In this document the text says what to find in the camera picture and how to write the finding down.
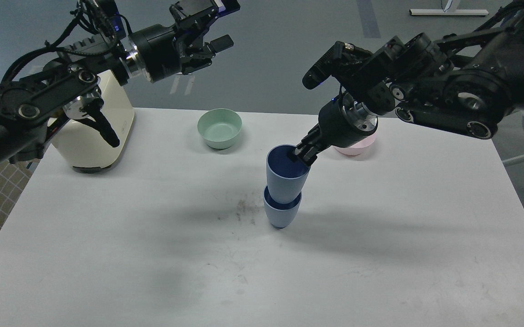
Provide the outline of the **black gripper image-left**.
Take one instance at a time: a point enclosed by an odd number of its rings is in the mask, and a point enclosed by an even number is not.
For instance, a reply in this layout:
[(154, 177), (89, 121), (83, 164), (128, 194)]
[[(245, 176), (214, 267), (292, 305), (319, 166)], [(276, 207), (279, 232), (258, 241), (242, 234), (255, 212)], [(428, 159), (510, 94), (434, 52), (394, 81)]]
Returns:
[(169, 6), (172, 25), (151, 25), (129, 36), (130, 56), (151, 83), (207, 68), (234, 41), (223, 35), (206, 43), (204, 35), (216, 20), (240, 9), (237, 0), (179, 0)]

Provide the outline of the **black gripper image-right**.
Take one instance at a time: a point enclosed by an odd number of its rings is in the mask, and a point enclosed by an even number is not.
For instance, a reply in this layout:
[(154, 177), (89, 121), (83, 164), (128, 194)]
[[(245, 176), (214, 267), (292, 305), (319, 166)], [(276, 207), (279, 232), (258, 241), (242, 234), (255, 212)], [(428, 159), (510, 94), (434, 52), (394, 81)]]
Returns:
[(307, 135), (307, 148), (299, 143), (287, 153), (291, 162), (312, 166), (318, 153), (328, 147), (347, 148), (372, 136), (378, 128), (378, 117), (369, 113), (349, 93), (337, 95), (319, 112), (318, 123)]

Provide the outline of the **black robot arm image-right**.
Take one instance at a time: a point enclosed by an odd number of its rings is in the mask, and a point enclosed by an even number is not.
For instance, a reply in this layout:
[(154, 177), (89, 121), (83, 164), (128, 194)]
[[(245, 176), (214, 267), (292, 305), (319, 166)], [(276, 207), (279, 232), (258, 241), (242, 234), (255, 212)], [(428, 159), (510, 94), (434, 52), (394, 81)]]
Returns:
[(491, 139), (498, 123), (524, 110), (524, 0), (515, 0), (472, 33), (407, 43), (398, 37), (376, 52), (337, 41), (303, 76), (307, 89), (334, 77), (339, 94), (318, 123), (287, 153), (311, 166), (328, 147), (347, 148), (373, 135), (378, 117)]

